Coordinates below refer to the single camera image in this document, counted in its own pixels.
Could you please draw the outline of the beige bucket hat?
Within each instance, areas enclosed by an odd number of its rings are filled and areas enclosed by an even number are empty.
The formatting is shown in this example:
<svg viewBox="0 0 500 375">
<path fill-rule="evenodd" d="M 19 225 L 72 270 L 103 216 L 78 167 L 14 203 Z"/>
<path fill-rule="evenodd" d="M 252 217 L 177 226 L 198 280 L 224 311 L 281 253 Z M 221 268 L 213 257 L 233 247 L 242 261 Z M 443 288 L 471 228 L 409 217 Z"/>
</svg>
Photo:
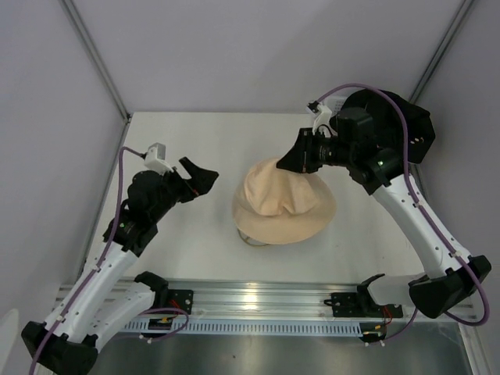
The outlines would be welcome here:
<svg viewBox="0 0 500 375">
<path fill-rule="evenodd" d="M 252 166 L 232 199 L 235 227 L 270 245 L 307 240 L 325 229 L 337 211 L 335 198 L 315 174 L 276 167 L 277 158 Z"/>
</svg>

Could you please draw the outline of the black bucket hat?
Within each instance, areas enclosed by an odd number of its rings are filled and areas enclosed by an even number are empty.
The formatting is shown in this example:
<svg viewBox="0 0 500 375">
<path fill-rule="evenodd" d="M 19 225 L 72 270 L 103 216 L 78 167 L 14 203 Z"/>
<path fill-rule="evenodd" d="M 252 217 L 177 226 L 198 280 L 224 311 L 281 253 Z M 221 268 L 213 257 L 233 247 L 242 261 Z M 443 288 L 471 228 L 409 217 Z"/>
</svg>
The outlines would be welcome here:
<svg viewBox="0 0 500 375">
<path fill-rule="evenodd" d="M 430 113 L 418 105 L 407 102 L 393 92 L 384 91 L 384 93 L 399 107 L 405 117 L 409 139 L 409 162 L 420 164 L 436 137 L 430 119 Z M 403 146 L 402 124 L 397 112 L 390 104 L 387 105 L 384 111 L 382 125 L 382 140 L 385 141 L 389 147 L 401 151 Z"/>
</svg>

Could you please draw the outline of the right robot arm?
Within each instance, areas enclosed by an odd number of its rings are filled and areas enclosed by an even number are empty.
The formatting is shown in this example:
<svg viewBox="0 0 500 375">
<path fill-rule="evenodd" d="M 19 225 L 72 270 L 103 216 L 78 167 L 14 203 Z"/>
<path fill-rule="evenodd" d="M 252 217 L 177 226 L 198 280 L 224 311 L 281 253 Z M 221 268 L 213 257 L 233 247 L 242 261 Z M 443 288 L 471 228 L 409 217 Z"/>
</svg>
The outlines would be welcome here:
<svg viewBox="0 0 500 375">
<path fill-rule="evenodd" d="M 427 110 L 399 95 L 352 84 L 338 111 L 325 97 L 308 104 L 311 127 L 302 128 L 277 167 L 315 173 L 344 167 L 349 176 L 390 214 L 416 251 L 423 272 L 378 274 L 359 285 L 357 309 L 372 316 L 384 305 L 411 305 L 435 319 L 473 294 L 483 294 L 491 272 L 483 255 L 472 255 L 441 222 L 416 185 L 409 167 L 423 161 L 435 139 Z"/>
</svg>

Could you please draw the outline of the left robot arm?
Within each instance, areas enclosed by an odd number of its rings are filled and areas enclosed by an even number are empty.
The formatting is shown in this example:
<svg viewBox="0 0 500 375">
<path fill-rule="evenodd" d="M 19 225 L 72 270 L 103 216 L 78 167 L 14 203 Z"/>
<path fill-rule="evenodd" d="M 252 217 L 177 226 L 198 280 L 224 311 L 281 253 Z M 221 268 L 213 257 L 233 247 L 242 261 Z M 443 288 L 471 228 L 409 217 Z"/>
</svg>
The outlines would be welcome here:
<svg viewBox="0 0 500 375">
<path fill-rule="evenodd" d="M 186 157 L 180 164 L 187 178 L 174 168 L 144 170 L 128 189 L 119 188 L 127 197 L 117 199 L 97 258 L 43 322 L 30 321 L 21 332 L 32 358 L 30 373 L 42 365 L 55 374 L 87 374 L 103 347 L 136 316 L 161 314 L 169 322 L 189 317 L 191 310 L 176 302 L 168 281 L 148 271 L 135 277 L 122 298 L 102 305 L 157 235 L 159 221 L 175 205 L 208 194 L 219 176 Z"/>
</svg>

